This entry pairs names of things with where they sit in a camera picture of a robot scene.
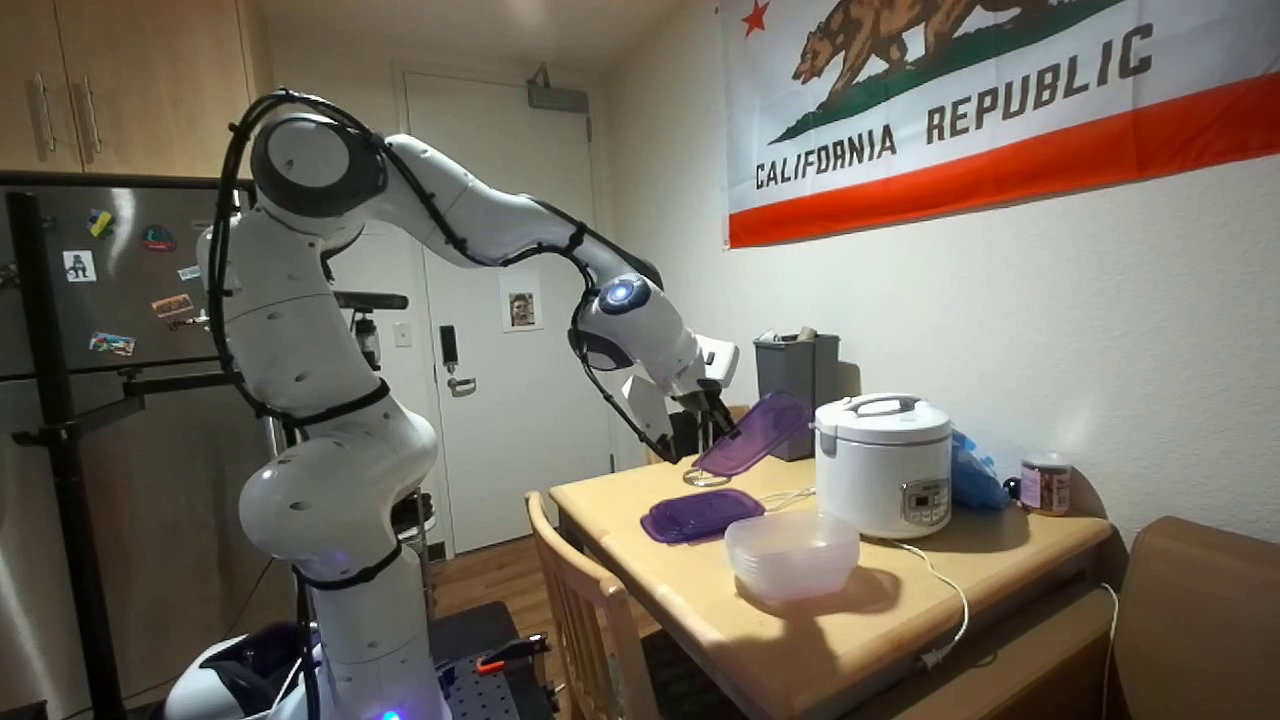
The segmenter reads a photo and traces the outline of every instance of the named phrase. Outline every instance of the flag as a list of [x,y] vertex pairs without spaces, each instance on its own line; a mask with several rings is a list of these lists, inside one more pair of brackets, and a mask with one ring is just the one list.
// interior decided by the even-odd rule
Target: flag
[[724,0],[726,246],[1280,151],[1280,0]]

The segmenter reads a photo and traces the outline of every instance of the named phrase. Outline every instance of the plastic container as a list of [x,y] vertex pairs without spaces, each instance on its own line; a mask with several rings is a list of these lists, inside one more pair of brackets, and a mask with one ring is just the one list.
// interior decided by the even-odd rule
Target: plastic container
[[734,520],[724,534],[726,564],[769,608],[829,596],[848,585],[860,537],[818,507]]

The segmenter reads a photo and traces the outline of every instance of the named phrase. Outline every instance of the rice cooker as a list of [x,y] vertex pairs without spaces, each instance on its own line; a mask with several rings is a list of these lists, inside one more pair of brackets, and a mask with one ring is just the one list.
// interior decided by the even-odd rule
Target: rice cooker
[[898,394],[816,410],[816,499],[870,539],[946,527],[953,420]]

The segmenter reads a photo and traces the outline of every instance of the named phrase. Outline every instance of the cabinet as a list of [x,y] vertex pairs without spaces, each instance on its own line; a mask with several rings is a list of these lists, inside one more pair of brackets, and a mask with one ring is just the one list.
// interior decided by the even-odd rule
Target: cabinet
[[246,0],[0,0],[0,171],[216,176],[261,91]]

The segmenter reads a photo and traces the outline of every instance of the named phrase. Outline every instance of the star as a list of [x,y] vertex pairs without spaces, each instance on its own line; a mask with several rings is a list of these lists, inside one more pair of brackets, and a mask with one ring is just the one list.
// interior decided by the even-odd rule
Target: star
[[769,5],[765,5],[765,0],[752,0],[752,14],[745,16],[745,25],[746,25],[745,38],[765,31],[765,14],[769,14]]

